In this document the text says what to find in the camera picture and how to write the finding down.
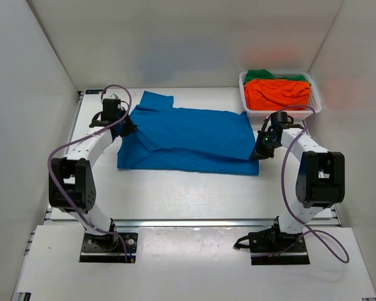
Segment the blue t shirt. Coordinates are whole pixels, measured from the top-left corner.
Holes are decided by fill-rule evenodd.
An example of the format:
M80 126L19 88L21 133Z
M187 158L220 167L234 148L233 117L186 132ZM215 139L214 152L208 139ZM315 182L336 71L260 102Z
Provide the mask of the blue t shirt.
M259 174L245 112L176 108L172 96L145 91L130 117L137 129L122 140L118 169Z

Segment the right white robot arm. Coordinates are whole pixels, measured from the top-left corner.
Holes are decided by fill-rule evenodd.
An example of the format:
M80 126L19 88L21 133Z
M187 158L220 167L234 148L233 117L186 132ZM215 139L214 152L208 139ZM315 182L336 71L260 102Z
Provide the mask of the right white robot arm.
M281 178L286 212L278 216L273 232L268 236L269 246L283 251L291 239L321 211L343 201L345 196L345 157L320 146L293 117L286 112L274 112L266 118L258 131L251 159L274 157L274 150L286 148L281 175L285 175L285 161L290 154L300 163L295 183L295 198L291 203L285 194L285 180Z

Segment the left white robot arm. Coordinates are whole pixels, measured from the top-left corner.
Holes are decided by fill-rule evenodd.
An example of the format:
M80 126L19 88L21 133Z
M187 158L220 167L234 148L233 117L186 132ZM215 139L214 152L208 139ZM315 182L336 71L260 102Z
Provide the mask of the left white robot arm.
M123 103L116 94L102 100L102 111L93 116L86 134L55 149L48 158L50 205L78 220L106 250L124 240L113 220L95 204L92 167L117 137L137 129L129 116L132 101L125 102L126 108Z

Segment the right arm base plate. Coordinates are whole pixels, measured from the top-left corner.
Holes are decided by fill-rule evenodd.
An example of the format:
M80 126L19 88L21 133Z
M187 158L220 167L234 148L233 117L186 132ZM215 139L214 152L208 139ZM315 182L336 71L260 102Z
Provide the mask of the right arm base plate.
M282 233L277 226L250 232L239 238L233 248L248 249L252 266L310 264L305 239L301 234Z

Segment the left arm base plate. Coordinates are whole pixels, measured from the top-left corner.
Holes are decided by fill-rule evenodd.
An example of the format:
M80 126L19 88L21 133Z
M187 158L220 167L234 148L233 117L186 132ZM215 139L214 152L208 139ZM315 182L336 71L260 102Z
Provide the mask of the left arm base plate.
M136 262L138 232L119 232L125 248L118 237L97 236L85 233L79 262L82 263L128 263Z

